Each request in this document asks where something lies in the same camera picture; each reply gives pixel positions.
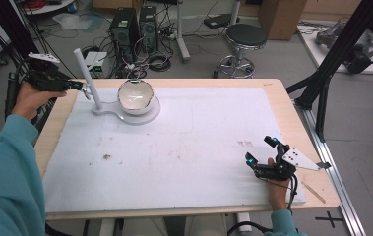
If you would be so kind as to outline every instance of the computer tower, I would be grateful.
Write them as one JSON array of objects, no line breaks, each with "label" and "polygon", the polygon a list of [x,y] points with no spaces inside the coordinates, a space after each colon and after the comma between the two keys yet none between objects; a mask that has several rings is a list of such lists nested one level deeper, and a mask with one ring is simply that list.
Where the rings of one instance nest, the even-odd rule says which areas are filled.
[{"label": "computer tower", "polygon": [[157,7],[143,6],[140,12],[140,33],[143,37],[143,51],[158,51]]},{"label": "computer tower", "polygon": [[137,61],[140,45],[136,47],[136,43],[140,40],[140,31],[135,9],[118,8],[109,31],[117,57],[122,55],[129,63]]}]

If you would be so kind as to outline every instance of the human hand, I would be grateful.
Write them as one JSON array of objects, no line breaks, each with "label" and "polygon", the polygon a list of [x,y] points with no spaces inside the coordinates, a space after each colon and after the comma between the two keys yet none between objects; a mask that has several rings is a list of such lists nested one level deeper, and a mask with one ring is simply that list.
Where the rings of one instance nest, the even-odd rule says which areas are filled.
[{"label": "human hand", "polygon": [[[269,158],[268,164],[274,165],[275,161],[272,158]],[[269,202],[273,210],[287,208],[286,192],[289,182],[290,179],[283,181],[269,179]]]},{"label": "human hand", "polygon": [[66,94],[65,91],[40,91],[29,83],[23,82],[12,114],[20,115],[30,121],[36,116],[37,109],[46,104],[49,99],[63,97]]}]

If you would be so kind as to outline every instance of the teal jacket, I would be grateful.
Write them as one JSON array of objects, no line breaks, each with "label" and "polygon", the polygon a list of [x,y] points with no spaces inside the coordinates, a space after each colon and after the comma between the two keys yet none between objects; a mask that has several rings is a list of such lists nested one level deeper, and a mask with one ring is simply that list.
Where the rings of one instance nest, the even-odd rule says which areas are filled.
[{"label": "teal jacket", "polygon": [[[44,194],[32,146],[37,134],[17,115],[10,115],[0,132],[0,236],[44,235]],[[286,209],[274,211],[272,223],[267,236],[306,235],[296,233]]]},{"label": "teal jacket", "polygon": [[273,231],[265,233],[265,236],[307,236],[296,231],[290,210],[275,210],[272,212],[271,219]]}]

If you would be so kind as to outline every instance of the table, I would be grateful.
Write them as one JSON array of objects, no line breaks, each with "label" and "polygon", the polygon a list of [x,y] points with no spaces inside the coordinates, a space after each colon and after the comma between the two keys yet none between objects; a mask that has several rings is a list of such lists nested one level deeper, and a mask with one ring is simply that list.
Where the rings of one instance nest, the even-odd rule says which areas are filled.
[{"label": "table", "polygon": [[[125,80],[94,80],[98,88],[118,88]],[[271,108],[276,116],[281,135],[291,147],[297,147],[314,162],[319,162],[319,157],[314,149],[302,122],[300,121],[285,89],[279,80],[184,80],[184,79],[150,79],[155,88],[262,88],[264,89]],[[41,176],[44,175],[48,161],[54,153],[63,130],[66,119],[69,116],[78,92],[69,90],[68,95],[59,98],[37,140],[35,151]],[[339,197],[336,194],[326,172],[298,169],[297,175],[300,187],[304,189],[307,203],[293,208],[312,207],[337,207]],[[66,214],[48,214],[47,220],[76,219],[76,218],[126,218],[140,216],[165,216],[165,215],[189,215],[200,213],[226,213],[270,210],[270,206],[223,206],[201,208],[174,208],[156,210],[122,210],[122,211],[96,211],[74,212]]]}]

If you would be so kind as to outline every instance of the chair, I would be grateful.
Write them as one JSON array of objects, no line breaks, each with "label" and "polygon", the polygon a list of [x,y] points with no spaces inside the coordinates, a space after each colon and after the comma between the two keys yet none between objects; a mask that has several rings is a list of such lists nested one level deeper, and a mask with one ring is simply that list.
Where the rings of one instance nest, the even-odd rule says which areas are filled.
[{"label": "chair", "polygon": [[213,78],[218,77],[218,71],[230,78],[253,78],[255,67],[253,62],[244,57],[244,50],[263,48],[267,41],[266,33],[250,25],[236,24],[226,30],[226,38],[238,52],[236,55],[229,55],[220,60]]}]

